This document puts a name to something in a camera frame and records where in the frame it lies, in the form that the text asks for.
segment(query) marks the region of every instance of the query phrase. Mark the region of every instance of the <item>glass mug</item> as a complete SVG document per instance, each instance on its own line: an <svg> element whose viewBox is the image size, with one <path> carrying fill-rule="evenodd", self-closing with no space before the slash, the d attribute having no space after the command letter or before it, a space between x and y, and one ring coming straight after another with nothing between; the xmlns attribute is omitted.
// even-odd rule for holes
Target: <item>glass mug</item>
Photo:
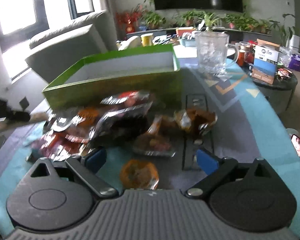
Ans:
<svg viewBox="0 0 300 240"><path fill-rule="evenodd" d="M196 32L198 70L202 73L222 75L226 67L233 65L239 56L238 48L229 44L229 35L217 32ZM235 49L235 56L231 63L226 64L228 48Z"/></svg>

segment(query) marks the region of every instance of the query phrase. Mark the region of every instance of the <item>sofa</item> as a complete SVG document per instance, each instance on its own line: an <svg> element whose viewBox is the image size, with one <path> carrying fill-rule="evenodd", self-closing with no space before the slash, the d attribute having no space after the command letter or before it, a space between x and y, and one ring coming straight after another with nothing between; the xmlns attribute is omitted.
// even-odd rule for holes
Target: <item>sofa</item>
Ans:
<svg viewBox="0 0 300 240"><path fill-rule="evenodd" d="M107 11L93 12L31 38L26 62L46 82L52 82L83 57L118 50L116 28Z"/></svg>

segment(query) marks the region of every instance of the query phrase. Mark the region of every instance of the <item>smartphone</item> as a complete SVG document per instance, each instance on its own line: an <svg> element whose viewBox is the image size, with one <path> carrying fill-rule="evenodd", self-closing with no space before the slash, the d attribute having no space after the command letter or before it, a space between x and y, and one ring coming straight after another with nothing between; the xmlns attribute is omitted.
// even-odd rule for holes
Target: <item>smartphone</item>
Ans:
<svg viewBox="0 0 300 240"><path fill-rule="evenodd" d="M291 141L297 151L298 156L300 157L300 137L293 134L291 137Z"/></svg>

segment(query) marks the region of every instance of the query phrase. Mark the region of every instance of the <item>product box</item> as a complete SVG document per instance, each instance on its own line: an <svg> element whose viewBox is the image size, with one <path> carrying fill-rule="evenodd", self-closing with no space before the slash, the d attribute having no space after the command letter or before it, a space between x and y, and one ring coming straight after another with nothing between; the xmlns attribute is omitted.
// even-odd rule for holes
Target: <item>product box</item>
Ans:
<svg viewBox="0 0 300 240"><path fill-rule="evenodd" d="M258 40L255 46L252 77L273 84L277 70L280 45Z"/></svg>
<svg viewBox="0 0 300 240"><path fill-rule="evenodd" d="M180 27L180 28L176 28L176 33L178 37L182 37L182 35L184 33L192 33L193 31L195 31L194 27Z"/></svg>
<svg viewBox="0 0 300 240"><path fill-rule="evenodd" d="M146 90L169 108L181 108L182 77L172 45L95 54L79 60L44 90L53 110L99 103L125 91Z"/></svg>

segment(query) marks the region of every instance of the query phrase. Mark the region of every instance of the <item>food package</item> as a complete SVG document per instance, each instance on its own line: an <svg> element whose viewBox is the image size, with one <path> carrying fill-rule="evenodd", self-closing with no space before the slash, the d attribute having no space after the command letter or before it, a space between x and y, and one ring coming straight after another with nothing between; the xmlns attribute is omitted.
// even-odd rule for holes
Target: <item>food package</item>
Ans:
<svg viewBox="0 0 300 240"><path fill-rule="evenodd" d="M279 79L285 80L291 78L292 72L286 68L279 68L277 75Z"/></svg>
<svg viewBox="0 0 300 240"><path fill-rule="evenodd" d="M207 134L217 122L217 114L193 107L175 112L175 121L179 127L194 137Z"/></svg>
<svg viewBox="0 0 300 240"><path fill-rule="evenodd" d="M150 94L146 91L128 91L118 95L110 96L101 101L103 105L123 105L128 108L148 102Z"/></svg>
<svg viewBox="0 0 300 240"><path fill-rule="evenodd" d="M145 116L153 104L153 98L145 91L129 91L105 98L101 104L111 108L96 124L95 137L111 131L111 127L121 119Z"/></svg>
<svg viewBox="0 0 300 240"><path fill-rule="evenodd" d="M160 135L163 126L174 126L174 121L169 121L166 117L156 116L148 131L135 140L133 151L142 155L173 157L176 152L172 148L169 139Z"/></svg>
<svg viewBox="0 0 300 240"><path fill-rule="evenodd" d="M65 139L74 143L86 144L104 134L114 134L114 137L136 134L135 138L144 129L129 129L127 123L134 125L134 119L144 117L152 103L148 92L129 91L105 98L97 107L74 107L55 113L47 127L61 132Z"/></svg>
<svg viewBox="0 0 300 240"><path fill-rule="evenodd" d="M95 107L70 108L54 114L51 129L62 132L70 142L88 143L95 134L95 125L100 120L102 109Z"/></svg>
<svg viewBox="0 0 300 240"><path fill-rule="evenodd" d="M125 188L156 189L159 174L151 162L128 161L120 171L120 180Z"/></svg>
<svg viewBox="0 0 300 240"><path fill-rule="evenodd" d="M36 155L42 155L52 161L64 161L72 155L81 155L85 144L71 142L65 138L65 133L50 130L40 139L31 143L31 148Z"/></svg>

